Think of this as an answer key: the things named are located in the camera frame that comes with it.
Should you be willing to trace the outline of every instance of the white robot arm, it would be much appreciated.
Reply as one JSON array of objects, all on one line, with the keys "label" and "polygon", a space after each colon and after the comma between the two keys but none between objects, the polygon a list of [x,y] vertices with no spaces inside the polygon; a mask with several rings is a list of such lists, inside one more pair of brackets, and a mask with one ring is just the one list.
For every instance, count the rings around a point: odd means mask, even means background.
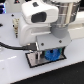
[{"label": "white robot arm", "polygon": [[75,21],[79,4],[80,0],[33,0],[24,3],[18,30],[20,45],[37,42],[40,50],[67,46],[71,42],[68,24]]}]

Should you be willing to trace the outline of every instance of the screw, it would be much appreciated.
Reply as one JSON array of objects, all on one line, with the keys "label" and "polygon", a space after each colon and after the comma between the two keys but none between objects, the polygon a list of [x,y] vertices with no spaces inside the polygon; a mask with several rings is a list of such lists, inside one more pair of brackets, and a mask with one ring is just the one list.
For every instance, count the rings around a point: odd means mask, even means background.
[{"label": "screw", "polygon": [[12,16],[12,17],[14,17],[14,15],[13,15],[13,14],[12,14],[11,16]]},{"label": "screw", "polygon": [[41,43],[42,46],[44,46],[44,43]]},{"label": "screw", "polygon": [[0,23],[0,27],[2,27],[2,26],[3,26],[3,24]]},{"label": "screw", "polygon": [[62,40],[59,40],[59,43],[62,43]]}]

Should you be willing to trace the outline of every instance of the blue led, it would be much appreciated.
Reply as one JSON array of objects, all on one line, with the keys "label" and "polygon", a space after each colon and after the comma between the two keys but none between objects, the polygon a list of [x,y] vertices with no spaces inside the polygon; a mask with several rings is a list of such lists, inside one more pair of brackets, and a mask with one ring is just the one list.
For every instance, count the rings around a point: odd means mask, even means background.
[{"label": "blue led", "polygon": [[53,49],[53,52],[50,52],[50,50],[46,51],[45,58],[49,61],[56,61],[59,59],[60,55],[59,49]]},{"label": "blue led", "polygon": [[6,7],[5,7],[5,3],[4,3],[4,12],[6,13]]}]

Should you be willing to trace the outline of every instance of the workstation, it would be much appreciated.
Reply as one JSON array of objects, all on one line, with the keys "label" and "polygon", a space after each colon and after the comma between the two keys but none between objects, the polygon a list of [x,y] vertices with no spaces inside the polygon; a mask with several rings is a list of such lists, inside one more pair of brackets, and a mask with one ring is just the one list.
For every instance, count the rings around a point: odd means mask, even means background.
[{"label": "workstation", "polygon": [[0,84],[84,61],[81,0],[0,3]]}]

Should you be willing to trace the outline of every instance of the black cable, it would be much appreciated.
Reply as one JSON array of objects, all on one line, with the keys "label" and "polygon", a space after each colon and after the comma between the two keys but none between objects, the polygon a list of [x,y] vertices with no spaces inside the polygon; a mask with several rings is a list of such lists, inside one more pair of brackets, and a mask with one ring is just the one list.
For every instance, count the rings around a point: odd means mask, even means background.
[{"label": "black cable", "polygon": [[35,43],[32,43],[31,45],[23,46],[23,47],[9,46],[9,45],[6,45],[6,44],[4,44],[2,42],[0,42],[0,45],[2,47],[8,48],[8,49],[12,49],[12,50],[32,50],[32,51],[36,51],[37,50],[37,47],[36,47]]}]

